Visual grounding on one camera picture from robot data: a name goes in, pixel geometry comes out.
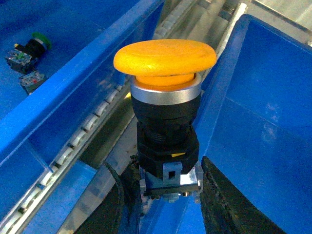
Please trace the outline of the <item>worn right gripper right finger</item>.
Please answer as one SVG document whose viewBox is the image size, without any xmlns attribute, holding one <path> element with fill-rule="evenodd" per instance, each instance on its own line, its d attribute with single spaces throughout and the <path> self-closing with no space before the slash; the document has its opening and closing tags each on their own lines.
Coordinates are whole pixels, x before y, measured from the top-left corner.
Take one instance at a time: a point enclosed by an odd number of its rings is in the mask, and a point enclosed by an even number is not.
<svg viewBox="0 0 312 234">
<path fill-rule="evenodd" d="M 201 212 L 207 234 L 283 234 L 206 156 Z"/>
</svg>

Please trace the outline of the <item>worn right gripper left finger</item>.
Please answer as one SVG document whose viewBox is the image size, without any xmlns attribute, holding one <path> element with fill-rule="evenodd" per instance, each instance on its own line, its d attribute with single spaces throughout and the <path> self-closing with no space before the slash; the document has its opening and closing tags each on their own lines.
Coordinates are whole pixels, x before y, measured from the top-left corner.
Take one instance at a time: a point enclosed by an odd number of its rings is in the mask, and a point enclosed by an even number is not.
<svg viewBox="0 0 312 234">
<path fill-rule="evenodd" d="M 76 234 L 137 234 L 142 212 L 139 165 L 136 155 L 121 175 L 105 162 L 115 180 L 108 195 L 78 227 Z"/>
</svg>

